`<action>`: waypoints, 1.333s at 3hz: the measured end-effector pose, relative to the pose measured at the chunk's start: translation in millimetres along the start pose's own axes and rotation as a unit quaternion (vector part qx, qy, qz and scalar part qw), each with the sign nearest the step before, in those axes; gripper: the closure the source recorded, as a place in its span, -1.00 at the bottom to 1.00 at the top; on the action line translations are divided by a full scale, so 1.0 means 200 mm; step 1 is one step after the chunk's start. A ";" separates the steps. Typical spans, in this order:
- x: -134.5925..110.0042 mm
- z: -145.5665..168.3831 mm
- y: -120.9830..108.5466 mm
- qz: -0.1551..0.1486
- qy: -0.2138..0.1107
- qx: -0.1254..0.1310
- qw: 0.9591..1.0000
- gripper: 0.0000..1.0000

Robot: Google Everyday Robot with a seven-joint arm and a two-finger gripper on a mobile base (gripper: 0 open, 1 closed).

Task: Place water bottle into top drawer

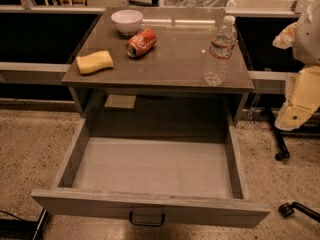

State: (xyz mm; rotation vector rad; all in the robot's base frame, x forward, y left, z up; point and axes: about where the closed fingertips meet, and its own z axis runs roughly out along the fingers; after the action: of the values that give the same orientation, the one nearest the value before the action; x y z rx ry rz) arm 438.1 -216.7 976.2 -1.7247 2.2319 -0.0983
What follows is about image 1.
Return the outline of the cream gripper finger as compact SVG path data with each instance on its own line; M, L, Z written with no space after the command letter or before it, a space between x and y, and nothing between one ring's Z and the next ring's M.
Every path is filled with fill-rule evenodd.
M296 22L291 23L286 28L284 28L279 35L277 35L272 45L279 49L288 49L293 46L294 42L294 32L296 29Z
M285 82L285 102L275 120L275 127L292 131L306 123L320 107L320 66L305 66L289 73Z

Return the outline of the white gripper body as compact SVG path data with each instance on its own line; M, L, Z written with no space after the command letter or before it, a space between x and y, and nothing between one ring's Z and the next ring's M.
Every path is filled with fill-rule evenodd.
M304 64L320 64L320 0L314 0L297 21L293 57Z

